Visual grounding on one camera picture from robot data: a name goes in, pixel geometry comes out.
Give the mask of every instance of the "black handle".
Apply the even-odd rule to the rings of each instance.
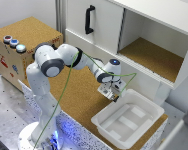
[[[85,31],[86,34],[92,33],[94,30],[90,28],[90,12],[95,10],[95,7],[90,5],[90,8],[86,10],[86,24],[85,24]]]

